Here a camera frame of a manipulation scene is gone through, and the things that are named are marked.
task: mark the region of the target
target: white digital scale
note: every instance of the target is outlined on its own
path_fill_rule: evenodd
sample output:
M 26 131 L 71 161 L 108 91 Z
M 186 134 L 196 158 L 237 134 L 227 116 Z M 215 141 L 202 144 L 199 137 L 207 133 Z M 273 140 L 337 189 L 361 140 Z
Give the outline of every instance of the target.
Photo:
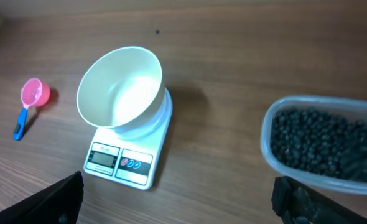
M 98 128 L 84 162 L 84 171 L 141 190 L 149 189 L 171 114 L 172 100 L 165 89 L 159 110 L 141 127 L 123 133 Z

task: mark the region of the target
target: pink scoop cup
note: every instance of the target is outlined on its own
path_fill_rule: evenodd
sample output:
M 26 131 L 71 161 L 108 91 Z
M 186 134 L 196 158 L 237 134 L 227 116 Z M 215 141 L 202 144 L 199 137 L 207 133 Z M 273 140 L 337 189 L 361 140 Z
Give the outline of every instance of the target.
M 42 106 L 44 105 L 50 96 L 50 88 L 38 78 L 29 79 L 22 88 L 21 101 L 23 108 L 19 117 L 17 118 L 17 124 L 14 131 L 14 139 L 19 141 L 22 139 L 24 130 L 24 124 L 28 114 L 28 109 L 31 106 Z

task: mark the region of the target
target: wooden table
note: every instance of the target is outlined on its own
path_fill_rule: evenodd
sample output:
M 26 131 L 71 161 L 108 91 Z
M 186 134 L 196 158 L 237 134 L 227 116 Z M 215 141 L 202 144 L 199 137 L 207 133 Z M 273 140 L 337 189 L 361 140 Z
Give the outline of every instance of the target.
M 282 223 L 271 205 L 277 173 L 259 147 L 268 107 L 293 94 L 367 100 L 367 1 L 9 21 L 0 31 L 0 211 L 82 170 L 95 128 L 77 112 L 78 84 L 127 45 L 159 57 L 173 118 L 154 187 L 83 174 L 80 223 Z M 31 77 L 57 94 L 37 115 L 30 109 L 17 142 Z M 322 192 L 367 217 L 367 197 Z

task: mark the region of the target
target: blue handle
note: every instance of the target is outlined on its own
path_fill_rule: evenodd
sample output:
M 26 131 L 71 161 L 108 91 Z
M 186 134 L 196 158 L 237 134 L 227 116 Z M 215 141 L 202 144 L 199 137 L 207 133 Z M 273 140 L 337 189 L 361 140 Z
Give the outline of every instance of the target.
M 22 108 L 21 113 L 19 117 L 17 118 L 17 124 L 16 124 L 15 131 L 14 131 L 14 139 L 16 141 L 19 141 L 22 139 L 24 123 L 26 123 L 26 117 L 27 117 L 27 109 Z

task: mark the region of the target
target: bowl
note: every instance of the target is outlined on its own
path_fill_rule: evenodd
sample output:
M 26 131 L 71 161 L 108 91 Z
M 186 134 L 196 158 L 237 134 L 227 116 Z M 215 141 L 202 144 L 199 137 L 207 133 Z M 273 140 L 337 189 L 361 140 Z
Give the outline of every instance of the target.
M 280 110 L 296 107 L 326 111 L 329 114 L 344 116 L 348 121 L 363 120 L 367 125 L 367 101 L 328 96 L 296 95 L 277 100 L 268 109 L 262 123 L 261 150 L 267 163 L 278 173 L 292 177 L 299 182 L 327 190 L 350 194 L 367 195 L 367 183 L 327 177 L 285 166 L 279 162 L 271 150 L 272 120 Z

